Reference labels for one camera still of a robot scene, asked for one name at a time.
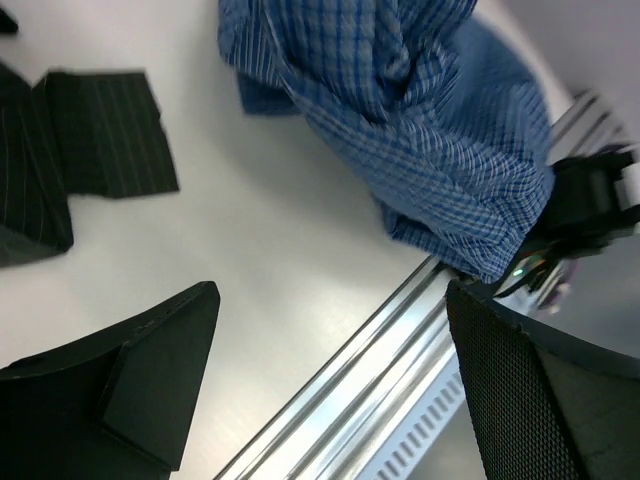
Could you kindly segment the blue plaid shirt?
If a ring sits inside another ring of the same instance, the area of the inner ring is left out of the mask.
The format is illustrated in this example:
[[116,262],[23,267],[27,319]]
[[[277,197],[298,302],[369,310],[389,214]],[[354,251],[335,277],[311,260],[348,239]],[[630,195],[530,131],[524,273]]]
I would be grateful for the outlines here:
[[534,76],[472,1],[222,1],[244,110],[301,116],[384,227],[497,281],[546,206],[552,134]]

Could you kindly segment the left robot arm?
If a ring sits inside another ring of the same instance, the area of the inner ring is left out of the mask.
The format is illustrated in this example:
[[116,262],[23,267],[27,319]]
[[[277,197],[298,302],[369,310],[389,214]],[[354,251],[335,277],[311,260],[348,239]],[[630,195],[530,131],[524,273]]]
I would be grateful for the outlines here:
[[[559,257],[599,251],[639,218],[628,153],[554,165],[535,227]],[[220,306],[199,282],[150,310],[1,372],[5,479],[166,479],[180,468]]]

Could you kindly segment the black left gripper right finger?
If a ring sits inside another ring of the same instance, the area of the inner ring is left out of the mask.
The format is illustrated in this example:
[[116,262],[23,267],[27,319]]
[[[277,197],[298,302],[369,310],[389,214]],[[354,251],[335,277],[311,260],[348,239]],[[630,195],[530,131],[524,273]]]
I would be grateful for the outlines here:
[[638,478],[638,359],[458,280],[446,309],[487,478]]

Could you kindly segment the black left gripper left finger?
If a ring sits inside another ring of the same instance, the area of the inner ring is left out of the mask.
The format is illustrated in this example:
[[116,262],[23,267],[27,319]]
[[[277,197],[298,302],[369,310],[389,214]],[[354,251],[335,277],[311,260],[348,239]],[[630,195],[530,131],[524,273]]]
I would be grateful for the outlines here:
[[167,479],[179,470],[220,295],[199,282],[1,371],[4,479]]

